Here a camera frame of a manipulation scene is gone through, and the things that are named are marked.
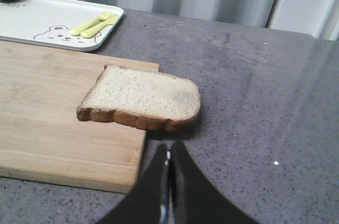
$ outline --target black object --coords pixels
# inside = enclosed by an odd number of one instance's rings
[[[97,224],[166,224],[169,185],[175,224],[258,224],[207,180],[181,141],[158,146],[145,173]]]

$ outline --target white tray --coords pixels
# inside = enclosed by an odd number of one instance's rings
[[[71,36],[69,30],[100,15],[104,10],[120,17],[96,36]],[[76,0],[22,0],[0,2],[0,39],[77,51],[92,51],[107,38],[123,9]]]

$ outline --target speckled countertop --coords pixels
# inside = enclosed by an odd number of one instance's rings
[[[94,53],[157,62],[194,81],[185,144],[213,185],[260,223],[339,223],[339,43],[284,31],[126,10]],[[0,178],[0,223],[94,223],[123,194]]]

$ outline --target wooden cutting board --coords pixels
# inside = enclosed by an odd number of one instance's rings
[[[0,41],[0,176],[126,193],[146,132],[80,122],[76,108],[105,64],[159,64]]]

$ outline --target yellow utensil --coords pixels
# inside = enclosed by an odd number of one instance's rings
[[[84,37],[84,38],[93,37],[100,30],[102,30],[105,26],[115,24],[116,21],[119,19],[119,17],[120,17],[119,14],[114,14],[114,15],[110,16],[107,20],[87,29],[86,31],[83,31],[81,33],[81,36]]]
[[[104,21],[107,20],[109,18],[109,16],[112,14],[111,11],[104,11],[101,15],[96,16],[84,23],[82,23],[81,25],[78,25],[77,27],[74,27],[73,29],[71,29],[69,31],[70,35],[72,36],[78,36],[80,35],[80,33],[88,28],[90,28],[94,23],[96,23],[98,20],[100,21]]]

